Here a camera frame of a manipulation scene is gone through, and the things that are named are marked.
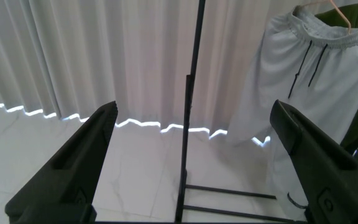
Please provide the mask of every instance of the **black metal pole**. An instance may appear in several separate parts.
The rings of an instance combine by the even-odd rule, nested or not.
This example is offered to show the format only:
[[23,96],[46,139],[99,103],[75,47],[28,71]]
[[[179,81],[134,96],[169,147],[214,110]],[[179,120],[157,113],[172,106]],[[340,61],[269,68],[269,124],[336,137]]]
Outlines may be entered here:
[[198,61],[198,51],[200,49],[201,30],[203,26],[205,0],[200,0],[198,3],[196,32],[193,46],[193,57],[191,59],[190,75],[186,76],[186,93],[185,93],[185,115],[183,119],[183,139],[181,149],[181,167],[180,167],[180,184],[178,193],[177,210],[175,214],[175,221],[181,222],[183,215],[183,204],[185,203],[185,187],[186,187],[186,158],[187,158],[187,141],[190,125],[190,110],[191,101],[193,99],[193,89],[196,80],[196,69]]

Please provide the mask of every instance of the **white curtain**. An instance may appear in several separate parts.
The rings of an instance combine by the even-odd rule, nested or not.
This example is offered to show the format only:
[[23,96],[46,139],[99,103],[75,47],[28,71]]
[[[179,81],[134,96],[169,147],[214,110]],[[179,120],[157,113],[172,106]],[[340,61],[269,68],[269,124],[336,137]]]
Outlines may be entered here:
[[[206,1],[192,127],[227,128],[266,22],[308,2]],[[196,0],[0,0],[0,103],[86,118],[116,100],[118,122],[182,124],[197,8]]]

